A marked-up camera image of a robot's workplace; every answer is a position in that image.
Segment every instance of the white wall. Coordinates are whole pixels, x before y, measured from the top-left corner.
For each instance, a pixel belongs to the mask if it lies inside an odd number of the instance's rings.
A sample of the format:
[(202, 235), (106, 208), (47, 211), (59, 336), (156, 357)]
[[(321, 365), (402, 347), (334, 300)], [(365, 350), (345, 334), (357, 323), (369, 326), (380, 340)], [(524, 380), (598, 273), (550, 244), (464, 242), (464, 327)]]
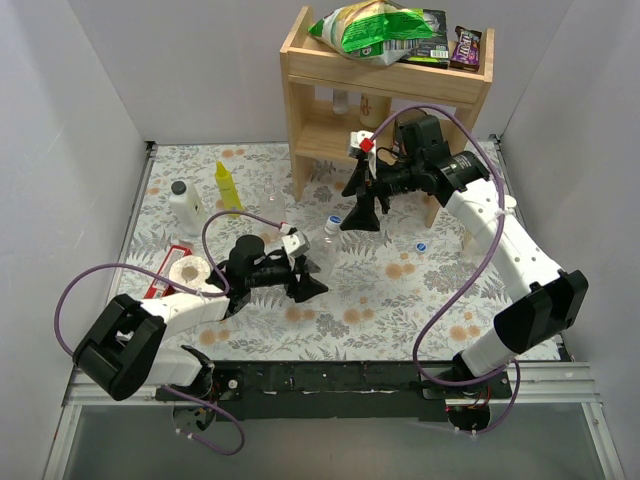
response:
[[(69, 0), (146, 140), (285, 140), (278, 51), (297, 0)], [(354, 0), (314, 0), (315, 17)], [(476, 133), (502, 133), (570, 0), (432, 0), (407, 6), (496, 28), (494, 86)]]
[(640, 478), (640, 4), (573, 2), (504, 136), (527, 226), (590, 282), (572, 352), (588, 360), (627, 478)]
[[(144, 143), (66, 0), (0, 0), (0, 77), (0, 478), (36, 479), (71, 371), (54, 306), (81, 269), (117, 258)], [(108, 277), (72, 294), (72, 346)]]

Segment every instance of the yellow bottle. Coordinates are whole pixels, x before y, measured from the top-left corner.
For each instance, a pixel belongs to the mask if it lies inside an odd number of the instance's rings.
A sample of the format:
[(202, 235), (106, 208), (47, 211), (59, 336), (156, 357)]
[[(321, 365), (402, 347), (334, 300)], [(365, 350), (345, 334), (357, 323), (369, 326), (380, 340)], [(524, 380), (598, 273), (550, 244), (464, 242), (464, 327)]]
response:
[(220, 189), (220, 196), (225, 210), (244, 210), (240, 203), (240, 198), (238, 198), (238, 191), (236, 190), (236, 184), (233, 183), (231, 172), (224, 168), (223, 163), (220, 161), (216, 162), (216, 183)]

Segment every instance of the green chip bag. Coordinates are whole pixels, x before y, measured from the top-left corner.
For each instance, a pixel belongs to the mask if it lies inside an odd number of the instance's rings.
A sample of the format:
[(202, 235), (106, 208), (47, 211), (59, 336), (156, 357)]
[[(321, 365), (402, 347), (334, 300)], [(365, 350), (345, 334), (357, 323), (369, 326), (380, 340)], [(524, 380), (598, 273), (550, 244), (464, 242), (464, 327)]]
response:
[(415, 10), (374, 0), (334, 10), (309, 33), (346, 57), (391, 65), (433, 31)]

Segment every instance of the floral tablecloth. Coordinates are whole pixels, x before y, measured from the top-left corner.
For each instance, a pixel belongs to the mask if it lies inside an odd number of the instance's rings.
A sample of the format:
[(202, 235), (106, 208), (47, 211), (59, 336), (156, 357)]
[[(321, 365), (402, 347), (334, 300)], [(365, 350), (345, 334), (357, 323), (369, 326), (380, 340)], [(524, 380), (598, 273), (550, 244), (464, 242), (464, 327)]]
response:
[[(498, 164), (491, 142), (483, 146)], [(252, 145), (161, 146), (130, 245), (128, 263), (156, 271), (172, 243), (187, 240), (202, 255), (198, 237), (185, 236), (172, 215), (170, 185), (191, 180), (209, 213), (221, 209), (214, 180), (215, 161), (232, 171), (248, 211), (258, 213), (258, 194), (267, 178), (287, 201), (287, 219), (307, 234), (318, 231), (329, 215), (346, 216), (354, 198), (340, 195), (351, 168), (318, 162), (302, 200), (293, 200), (289, 149), (283, 143)], [(435, 311), (475, 269), (461, 254), (463, 226), (441, 210), (431, 229), (424, 226), (426, 206), (421, 193), (392, 199), (382, 217), (382, 231), (343, 233), (344, 251), (330, 281), (331, 291), (295, 304), (284, 289), (256, 289), (239, 314), (222, 322), (204, 322), (166, 340), (167, 345), (194, 345), (214, 360), (410, 360), (413, 340)], [(261, 234), (262, 227), (245, 217), (223, 217), (209, 229), (208, 245), (223, 260), (235, 238)], [(416, 243), (427, 245), (425, 253)], [(267, 246), (275, 248), (275, 241)], [(142, 298), (150, 279), (125, 272), (120, 291)], [(496, 270), (490, 267), (422, 344), (422, 357), (449, 360), (492, 325), (510, 303)], [(525, 359), (559, 359), (547, 341)]]

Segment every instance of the tape roll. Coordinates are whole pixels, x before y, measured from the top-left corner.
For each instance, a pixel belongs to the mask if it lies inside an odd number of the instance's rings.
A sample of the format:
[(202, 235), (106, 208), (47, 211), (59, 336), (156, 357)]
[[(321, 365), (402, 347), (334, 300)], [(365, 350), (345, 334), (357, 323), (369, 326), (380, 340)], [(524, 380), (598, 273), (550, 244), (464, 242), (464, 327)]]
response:
[(181, 258), (169, 270), (169, 280), (189, 288), (201, 287), (209, 275), (211, 275), (209, 262), (195, 255)]

